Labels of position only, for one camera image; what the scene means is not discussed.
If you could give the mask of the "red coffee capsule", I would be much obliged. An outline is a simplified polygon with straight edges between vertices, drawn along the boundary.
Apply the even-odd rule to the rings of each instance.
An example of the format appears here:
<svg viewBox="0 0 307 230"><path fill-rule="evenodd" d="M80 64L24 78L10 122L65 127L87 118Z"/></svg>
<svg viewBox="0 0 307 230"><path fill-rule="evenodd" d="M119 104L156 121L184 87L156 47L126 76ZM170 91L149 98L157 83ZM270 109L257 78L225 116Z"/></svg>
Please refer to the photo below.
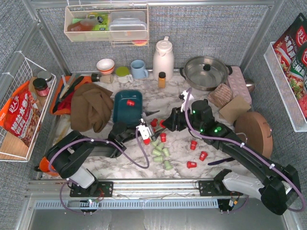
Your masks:
<svg viewBox="0 0 307 230"><path fill-rule="evenodd" d="M151 122L150 122L150 125L152 127L156 127L157 126L157 123L158 123L158 119L157 118L154 118Z"/></svg>
<svg viewBox="0 0 307 230"><path fill-rule="evenodd" d="M126 102L127 106L135 106L135 102L133 100L128 99Z"/></svg>

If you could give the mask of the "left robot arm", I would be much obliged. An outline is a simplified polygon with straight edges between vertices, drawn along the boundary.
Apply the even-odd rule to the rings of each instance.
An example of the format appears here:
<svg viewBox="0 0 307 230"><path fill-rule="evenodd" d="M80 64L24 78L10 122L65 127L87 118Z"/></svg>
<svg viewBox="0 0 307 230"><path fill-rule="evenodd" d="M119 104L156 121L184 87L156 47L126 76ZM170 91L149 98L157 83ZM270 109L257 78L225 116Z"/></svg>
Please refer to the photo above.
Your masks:
<svg viewBox="0 0 307 230"><path fill-rule="evenodd" d="M156 113L157 111L142 113L141 118L134 125L115 122L107 139L86 137L78 131L70 132L46 152L48 169L82 189L96 191L98 180L83 166L85 160L89 156L106 158L127 156L124 143L137 138L138 135L141 135L142 139L147 142L156 139L160 133L154 132L144 120Z"/></svg>

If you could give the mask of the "teal storage basket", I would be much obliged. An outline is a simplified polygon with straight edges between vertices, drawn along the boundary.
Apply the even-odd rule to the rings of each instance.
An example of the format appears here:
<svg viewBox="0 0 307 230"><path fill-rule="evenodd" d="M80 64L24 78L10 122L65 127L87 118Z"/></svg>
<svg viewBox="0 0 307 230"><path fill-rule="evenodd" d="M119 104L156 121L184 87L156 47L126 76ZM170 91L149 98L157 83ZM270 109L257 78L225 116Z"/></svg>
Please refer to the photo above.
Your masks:
<svg viewBox="0 0 307 230"><path fill-rule="evenodd" d="M127 100L133 100L135 106L127 106ZM114 98L113 123L123 122L128 126L137 126L142 117L142 93L138 90L121 90Z"/></svg>

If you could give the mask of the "red cloth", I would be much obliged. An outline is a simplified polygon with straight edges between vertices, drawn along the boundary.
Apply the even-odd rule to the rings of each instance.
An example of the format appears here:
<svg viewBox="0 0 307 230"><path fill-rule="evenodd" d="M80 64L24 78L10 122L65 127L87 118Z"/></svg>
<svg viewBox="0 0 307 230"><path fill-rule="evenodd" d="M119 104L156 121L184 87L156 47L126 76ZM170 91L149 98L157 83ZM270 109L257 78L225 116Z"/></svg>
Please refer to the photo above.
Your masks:
<svg viewBox="0 0 307 230"><path fill-rule="evenodd" d="M64 100L59 103L56 114L70 114L71 113L71 99Z"/></svg>

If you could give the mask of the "brown cloth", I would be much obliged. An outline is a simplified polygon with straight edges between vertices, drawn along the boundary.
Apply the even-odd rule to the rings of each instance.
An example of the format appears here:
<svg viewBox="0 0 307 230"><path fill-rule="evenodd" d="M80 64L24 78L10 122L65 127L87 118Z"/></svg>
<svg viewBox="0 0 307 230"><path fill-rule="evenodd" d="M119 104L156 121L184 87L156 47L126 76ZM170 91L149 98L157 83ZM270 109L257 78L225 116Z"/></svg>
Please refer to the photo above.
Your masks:
<svg viewBox="0 0 307 230"><path fill-rule="evenodd" d="M94 83L80 86L71 100L71 129L101 132L111 118L113 92Z"/></svg>

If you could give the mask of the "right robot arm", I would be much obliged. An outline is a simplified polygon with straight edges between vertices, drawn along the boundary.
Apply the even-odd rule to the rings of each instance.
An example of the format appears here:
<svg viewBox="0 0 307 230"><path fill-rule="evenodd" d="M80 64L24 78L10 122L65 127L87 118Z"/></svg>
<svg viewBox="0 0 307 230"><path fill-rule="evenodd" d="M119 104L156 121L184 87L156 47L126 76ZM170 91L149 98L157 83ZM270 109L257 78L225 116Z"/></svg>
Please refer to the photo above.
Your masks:
<svg viewBox="0 0 307 230"><path fill-rule="evenodd" d="M188 128L205 143L228 154L256 176L256 179L252 179L231 170L222 170L214 178L219 193L226 189L253 196L276 215L282 215L297 197L302 196L297 170L292 165L283 167L241 142L235 132L215 120L206 99L194 101L187 112L173 108L170 117L162 124L170 131Z"/></svg>

